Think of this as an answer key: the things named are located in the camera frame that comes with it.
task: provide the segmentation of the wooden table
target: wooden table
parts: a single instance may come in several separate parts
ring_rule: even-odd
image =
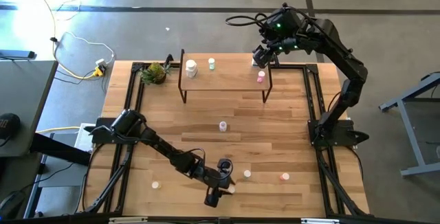
[[[115,62],[102,116],[121,113],[131,65],[132,61]],[[318,69],[327,106],[340,90],[338,73],[333,64],[319,63]],[[177,89],[178,75],[174,69],[164,84],[146,86],[140,111],[148,125],[178,149],[203,148],[207,166],[215,168],[221,157],[230,158],[236,193],[223,196],[217,208],[208,207],[204,205],[204,184],[179,174],[151,147],[138,144],[126,190],[125,216],[325,216],[315,150],[309,145],[309,111],[301,71],[273,69],[274,86],[266,104],[259,92],[239,91],[195,91],[184,104]],[[229,124],[227,132],[219,132],[220,121]],[[86,187],[86,205],[109,180],[114,150],[114,145],[107,144],[96,154]],[[368,212],[356,157],[346,148],[334,150],[341,184]],[[243,178],[244,170],[252,171],[249,179]],[[283,172],[290,174],[290,180],[280,181]],[[152,181],[160,181],[162,188],[152,189]],[[329,191],[336,209],[333,188]]]
[[[215,59],[214,70],[209,70],[209,58]],[[261,91],[263,102],[266,102],[272,89],[270,68],[253,67],[252,54],[191,53],[183,54],[182,59],[179,90],[184,103],[186,103],[187,91]],[[185,65],[188,60],[194,60],[197,63],[198,72],[194,78],[189,78],[185,74]],[[262,83],[256,81],[260,71],[265,72],[265,79]]]

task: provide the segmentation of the yellow cable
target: yellow cable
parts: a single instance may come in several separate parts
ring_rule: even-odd
[[[48,129],[45,129],[45,130],[42,130],[42,131],[36,131],[35,133],[47,133],[47,132],[50,132],[50,131],[64,131],[64,130],[67,130],[67,129],[75,129],[75,128],[80,129],[81,127],[71,126],[71,127],[60,127],[60,128],[48,128]]]
[[[54,17],[54,13],[52,13],[52,9],[50,8],[49,4],[47,3],[46,0],[43,0],[46,3],[47,8],[49,9],[50,15],[52,16],[52,20],[54,22],[54,38],[56,37],[56,22],[55,22],[55,17]],[[71,76],[79,79],[79,80],[86,80],[89,79],[91,77],[93,77],[93,74],[91,76],[87,76],[87,77],[82,77],[82,76],[77,76],[76,74],[74,74],[72,71],[68,70],[55,56],[55,49],[54,49],[54,45],[55,42],[52,42],[52,55],[54,56],[55,61],[58,62],[58,64],[60,65],[61,68],[63,68],[67,73],[69,73]]]

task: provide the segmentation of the wooden tabletop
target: wooden tabletop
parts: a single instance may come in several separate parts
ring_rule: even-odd
[[[215,59],[214,70],[209,70],[209,58]],[[199,71],[194,78],[189,78],[185,74],[187,60],[194,60],[197,63]],[[181,89],[184,91],[262,91],[270,87],[267,68],[252,66],[252,54],[184,54],[182,67]],[[265,72],[265,80],[258,83],[256,79],[261,70]]]
[[[122,111],[132,62],[115,62],[102,110],[104,117],[117,117]],[[340,91],[340,82],[333,64],[320,63],[318,69],[327,106]],[[179,174],[151,147],[137,144],[123,214],[325,216],[315,150],[309,145],[307,133],[309,111],[303,73],[295,69],[273,69],[272,76],[274,86],[265,104],[261,102],[260,92],[240,91],[195,91],[191,101],[184,104],[177,89],[178,69],[172,70],[164,84],[146,86],[140,111],[148,125],[178,149],[203,148],[207,166],[215,168],[220,158],[230,158],[234,163],[232,177],[237,183],[236,193],[223,196],[217,208],[208,207],[204,205],[204,184]],[[312,91],[316,101],[314,87]],[[224,133],[219,132],[220,121],[228,123]],[[107,144],[93,159],[86,187],[87,205],[109,180],[114,150],[114,145]],[[346,148],[335,147],[335,158],[341,184],[357,205],[368,212],[356,157]],[[243,177],[244,170],[252,171],[249,179]],[[290,180],[279,179],[284,172],[290,174]],[[162,187],[152,189],[152,181],[161,182]],[[336,209],[334,190],[329,187],[329,191]],[[118,193],[119,184],[112,209]]]

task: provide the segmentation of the concrete floor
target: concrete floor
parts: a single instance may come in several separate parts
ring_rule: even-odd
[[[53,27],[41,0],[0,0],[20,3],[19,11],[0,11],[0,45],[31,49],[40,59],[51,59]],[[67,0],[49,0],[56,6]],[[83,5],[144,7],[277,8],[282,2],[306,8],[305,0],[82,0]],[[440,9],[440,0],[312,0],[327,9]],[[29,3],[39,3],[30,8]],[[257,27],[229,27],[227,13],[81,12],[70,21],[57,21],[57,34],[70,31],[90,41],[106,43],[118,60],[165,59],[172,53],[250,52],[258,44]],[[398,96],[432,71],[438,71],[440,26],[438,16],[320,15],[331,19],[342,42],[368,68],[360,103],[349,109],[356,129],[370,135],[359,145],[364,185],[372,214],[412,221],[440,222],[440,172],[402,179],[399,170],[416,161],[399,112],[381,113],[377,106]],[[99,58],[109,59],[103,47],[88,46],[66,34],[58,59],[85,74]],[[282,61],[316,62],[314,54],[295,52]],[[100,81],[68,85],[54,81],[38,129],[94,122],[105,94]],[[44,190],[38,210],[46,215],[71,212],[77,190]]]

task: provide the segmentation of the gray floor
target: gray floor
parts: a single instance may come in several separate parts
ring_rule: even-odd
[[[1,47],[31,49],[40,59],[51,58],[52,20],[41,0],[0,0],[22,3],[19,11],[0,11]],[[56,6],[67,0],[49,0]],[[144,7],[252,7],[277,8],[282,2],[305,8],[305,0],[82,0],[84,5]],[[336,9],[439,9],[440,0],[313,0],[315,8]],[[226,13],[110,13],[82,12],[70,21],[57,22],[57,34],[106,43],[118,60],[165,59],[168,53],[250,52],[261,38],[257,27],[228,27]],[[440,222],[440,172],[407,179],[399,169],[415,166],[404,126],[397,110],[381,113],[377,106],[417,84],[421,77],[439,71],[439,16],[320,15],[331,19],[347,47],[368,68],[368,82],[360,103],[349,109],[356,129],[370,135],[359,145],[364,185],[371,213],[387,218]],[[103,47],[88,46],[66,34],[57,56],[78,74],[85,74],[100,58],[109,59]],[[316,62],[303,52],[281,56],[283,61]],[[55,81],[38,129],[76,126],[93,122],[105,94],[101,82],[68,85]],[[76,204],[78,191],[43,191],[38,210],[64,214]]]

